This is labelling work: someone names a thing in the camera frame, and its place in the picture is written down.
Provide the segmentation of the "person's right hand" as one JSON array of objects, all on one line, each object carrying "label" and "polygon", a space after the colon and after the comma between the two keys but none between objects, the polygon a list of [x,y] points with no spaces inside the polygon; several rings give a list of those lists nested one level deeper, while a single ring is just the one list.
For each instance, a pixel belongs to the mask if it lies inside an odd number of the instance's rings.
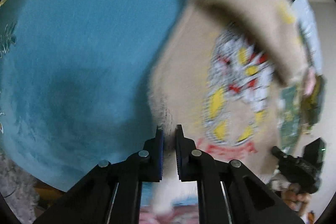
[{"label": "person's right hand", "polygon": [[281,199],[299,217],[302,217],[311,201],[311,194],[303,192],[299,184],[290,184],[281,192]]}]

